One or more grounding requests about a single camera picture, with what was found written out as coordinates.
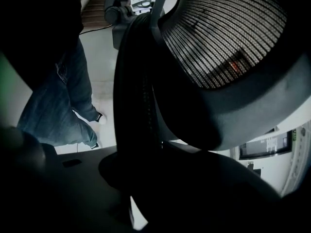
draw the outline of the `blue jeans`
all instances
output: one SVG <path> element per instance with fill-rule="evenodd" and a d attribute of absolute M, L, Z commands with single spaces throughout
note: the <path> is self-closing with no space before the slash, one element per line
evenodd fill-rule
<path fill-rule="evenodd" d="M 55 63 L 55 70 L 45 82 L 33 91 L 17 127 L 55 147 L 81 142 L 93 147 L 97 143 L 95 132 L 72 111 L 95 121 L 99 113 L 92 105 L 91 95 L 86 57 L 78 39 Z"/>

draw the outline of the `white floor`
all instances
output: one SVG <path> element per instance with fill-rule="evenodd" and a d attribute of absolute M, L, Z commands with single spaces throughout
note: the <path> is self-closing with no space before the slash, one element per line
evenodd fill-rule
<path fill-rule="evenodd" d="M 113 80 L 118 51 L 113 48 L 111 28 L 89 32 L 80 36 L 87 59 L 92 85 L 92 103 L 99 112 L 107 115 L 105 125 L 87 122 L 96 132 L 102 147 L 116 144 L 113 121 Z M 83 143 L 56 147 L 57 154 L 91 150 Z"/>

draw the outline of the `cable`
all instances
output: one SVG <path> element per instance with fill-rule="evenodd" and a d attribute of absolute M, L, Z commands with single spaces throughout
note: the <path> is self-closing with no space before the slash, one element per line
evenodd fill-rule
<path fill-rule="evenodd" d="M 85 32 L 83 32 L 83 33 L 80 33 L 79 35 L 82 35 L 82 34 L 88 33 L 88 32 L 93 32 L 93 31 L 98 31 L 98 30 L 102 30 L 102 29 L 107 29 L 107 28 L 110 28 L 111 26 L 112 26 L 112 24 L 109 25 L 109 26 L 107 26 L 107 27 L 101 28 L 101 29 L 94 29 L 94 30 L 90 30 L 90 31 L 85 31 Z"/>

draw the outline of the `person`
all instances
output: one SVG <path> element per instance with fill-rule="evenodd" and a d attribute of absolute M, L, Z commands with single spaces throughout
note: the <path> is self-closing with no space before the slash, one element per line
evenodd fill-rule
<path fill-rule="evenodd" d="M 80 0 L 2 0 L 1 49 L 33 93 L 18 128 L 53 146 L 100 147 L 79 119 L 105 124 L 92 105 L 92 88 L 79 33 Z"/>

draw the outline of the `shoe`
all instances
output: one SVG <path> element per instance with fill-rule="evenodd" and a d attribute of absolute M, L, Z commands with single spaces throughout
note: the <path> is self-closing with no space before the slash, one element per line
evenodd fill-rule
<path fill-rule="evenodd" d="M 107 122 L 107 117 L 106 117 L 105 114 L 102 114 L 102 113 L 99 112 L 99 116 L 98 116 L 98 118 L 95 121 L 98 122 L 99 124 L 104 125 Z"/>
<path fill-rule="evenodd" d="M 97 142 L 95 146 L 91 147 L 92 150 L 99 150 L 101 148 L 102 146 L 99 144 L 99 142 Z"/>

